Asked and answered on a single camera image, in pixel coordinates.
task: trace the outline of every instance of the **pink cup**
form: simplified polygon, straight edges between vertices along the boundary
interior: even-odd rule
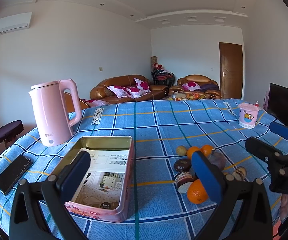
[[[238,107],[239,125],[247,129],[253,129],[255,127],[259,107],[248,103],[242,103]]]

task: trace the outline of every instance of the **white wall-mounted air conditioner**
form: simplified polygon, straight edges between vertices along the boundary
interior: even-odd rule
[[[0,19],[0,35],[30,27],[32,13],[21,13]]]

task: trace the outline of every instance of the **purple stool cushion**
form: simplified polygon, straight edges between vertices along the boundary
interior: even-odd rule
[[[0,143],[11,140],[24,130],[21,120],[10,122],[0,128]]]

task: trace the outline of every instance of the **metal screw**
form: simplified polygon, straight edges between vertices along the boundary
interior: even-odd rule
[[[227,174],[227,175],[226,175],[226,179],[227,179],[228,181],[233,181],[235,178],[234,178],[234,176],[233,176],[232,174]]]
[[[262,185],[262,184],[263,184],[263,181],[262,181],[260,178],[257,178],[257,179],[256,179],[256,183],[257,183],[258,185]]]
[[[21,179],[19,182],[20,185],[24,185],[25,183],[26,183],[26,179]]]
[[[53,174],[48,176],[48,181],[50,181],[50,182],[52,182],[52,181],[54,181],[56,179],[57,179],[57,177],[55,175],[53,175]]]

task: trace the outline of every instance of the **kettle handle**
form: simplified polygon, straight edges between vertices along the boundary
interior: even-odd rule
[[[61,91],[61,96],[64,93],[64,90],[66,89],[70,90],[72,94],[73,106],[75,110],[75,117],[69,121],[69,126],[72,127],[74,124],[78,123],[82,118],[82,111],[81,111],[81,106],[80,106],[80,102],[79,102],[79,98],[77,94],[76,83],[71,79],[64,79],[64,80],[60,80],[59,87]]]

